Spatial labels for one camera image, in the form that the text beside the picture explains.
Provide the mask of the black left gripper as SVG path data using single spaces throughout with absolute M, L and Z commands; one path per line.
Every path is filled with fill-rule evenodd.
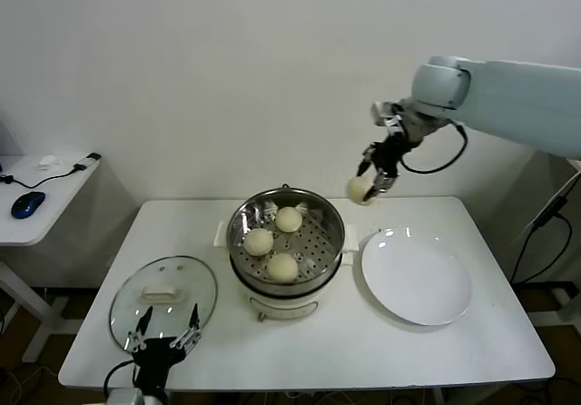
M 136 387 L 142 392 L 164 392 L 170 369 L 186 358 L 185 350 L 192 350 L 197 345 L 202 336 L 202 327 L 198 304 L 195 304 L 188 328 L 176 339 L 145 339 L 152 316 L 153 306 L 150 306 L 138 320 L 135 329 L 127 333 L 125 350 L 132 354 L 139 368 Z

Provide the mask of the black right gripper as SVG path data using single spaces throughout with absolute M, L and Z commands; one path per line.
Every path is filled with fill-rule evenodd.
M 396 133 L 388 136 L 383 142 L 371 143 L 363 152 L 356 176 L 361 177 L 373 164 L 376 175 L 363 196 L 363 202 L 386 193 L 399 176 L 398 164 L 402 157 L 412 150 L 412 145 L 405 135 Z

